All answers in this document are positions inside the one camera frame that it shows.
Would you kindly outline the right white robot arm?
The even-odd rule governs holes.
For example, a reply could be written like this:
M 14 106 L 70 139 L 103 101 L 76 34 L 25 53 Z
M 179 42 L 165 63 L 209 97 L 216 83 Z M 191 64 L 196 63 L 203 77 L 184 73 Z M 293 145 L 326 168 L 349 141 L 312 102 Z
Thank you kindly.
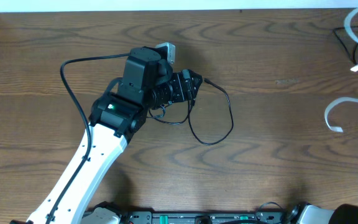
M 301 202 L 283 219 L 287 224 L 358 224 L 358 206 L 342 204 L 335 210 Z

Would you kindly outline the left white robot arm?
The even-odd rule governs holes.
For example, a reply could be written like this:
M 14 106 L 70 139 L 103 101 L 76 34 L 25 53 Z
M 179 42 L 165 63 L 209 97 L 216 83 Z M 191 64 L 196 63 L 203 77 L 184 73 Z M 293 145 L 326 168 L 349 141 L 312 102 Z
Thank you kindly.
M 173 103 L 194 103 L 202 77 L 173 72 L 175 46 L 134 48 L 125 54 L 122 77 L 110 82 L 82 116 L 85 133 L 62 176 L 30 214 L 27 223 L 79 223 L 113 162 L 143 126 L 150 110 Z

